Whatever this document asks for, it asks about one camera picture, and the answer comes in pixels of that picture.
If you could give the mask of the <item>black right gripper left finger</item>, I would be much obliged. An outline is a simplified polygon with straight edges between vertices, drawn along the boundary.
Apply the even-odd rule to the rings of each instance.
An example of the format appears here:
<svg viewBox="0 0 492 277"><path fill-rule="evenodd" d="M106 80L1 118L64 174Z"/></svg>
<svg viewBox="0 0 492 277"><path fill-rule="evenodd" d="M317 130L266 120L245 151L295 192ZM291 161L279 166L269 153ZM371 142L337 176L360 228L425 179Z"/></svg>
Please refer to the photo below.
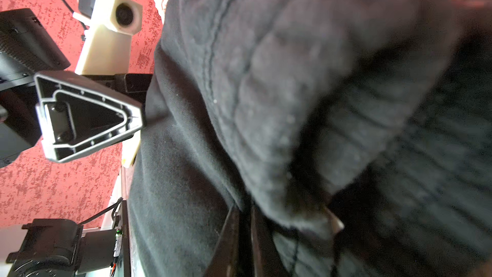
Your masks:
<svg viewBox="0 0 492 277"><path fill-rule="evenodd" d="M237 276L240 245L240 210L231 207L220 232L215 251L204 276Z"/></svg>

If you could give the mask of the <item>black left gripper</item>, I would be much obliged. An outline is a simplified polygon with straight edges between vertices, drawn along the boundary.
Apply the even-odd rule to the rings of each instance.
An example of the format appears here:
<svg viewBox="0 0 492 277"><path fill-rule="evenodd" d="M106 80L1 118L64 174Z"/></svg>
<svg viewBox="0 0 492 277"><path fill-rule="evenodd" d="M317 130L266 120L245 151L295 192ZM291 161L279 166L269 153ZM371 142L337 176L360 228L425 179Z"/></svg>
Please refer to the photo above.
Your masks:
<svg viewBox="0 0 492 277"><path fill-rule="evenodd" d="M63 164L134 138L146 125L151 78L42 71L1 81L1 167L38 141L48 160Z"/></svg>

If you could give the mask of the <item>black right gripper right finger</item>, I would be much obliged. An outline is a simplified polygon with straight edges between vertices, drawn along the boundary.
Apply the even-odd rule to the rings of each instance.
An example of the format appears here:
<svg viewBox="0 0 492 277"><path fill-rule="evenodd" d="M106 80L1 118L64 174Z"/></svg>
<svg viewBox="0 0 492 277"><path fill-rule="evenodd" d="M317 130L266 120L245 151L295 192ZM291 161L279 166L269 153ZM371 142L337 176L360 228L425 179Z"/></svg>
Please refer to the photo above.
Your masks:
<svg viewBox="0 0 492 277"><path fill-rule="evenodd" d="M251 208L251 246L255 277L288 276L261 210Z"/></svg>

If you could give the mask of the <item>black shorts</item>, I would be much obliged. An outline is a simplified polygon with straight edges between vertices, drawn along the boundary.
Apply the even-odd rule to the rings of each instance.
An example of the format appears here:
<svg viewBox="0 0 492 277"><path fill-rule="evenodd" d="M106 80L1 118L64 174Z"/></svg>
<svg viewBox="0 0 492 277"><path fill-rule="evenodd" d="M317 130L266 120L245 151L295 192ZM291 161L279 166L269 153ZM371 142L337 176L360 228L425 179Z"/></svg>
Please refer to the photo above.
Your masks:
<svg viewBox="0 0 492 277"><path fill-rule="evenodd" d="M130 193L145 276L229 211L288 276L491 275L491 0L168 0Z"/></svg>

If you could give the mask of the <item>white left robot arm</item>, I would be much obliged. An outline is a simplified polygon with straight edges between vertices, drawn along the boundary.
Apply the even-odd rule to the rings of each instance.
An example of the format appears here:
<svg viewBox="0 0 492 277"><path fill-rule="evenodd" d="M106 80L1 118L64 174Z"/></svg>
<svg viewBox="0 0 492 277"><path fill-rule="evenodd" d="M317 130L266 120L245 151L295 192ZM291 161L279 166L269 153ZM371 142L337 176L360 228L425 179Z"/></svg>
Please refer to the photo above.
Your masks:
<svg viewBox="0 0 492 277"><path fill-rule="evenodd" d="M67 163L133 138L145 126L150 74L129 71L131 36L98 25L74 72L28 8L1 13L1 166L40 142Z"/></svg>

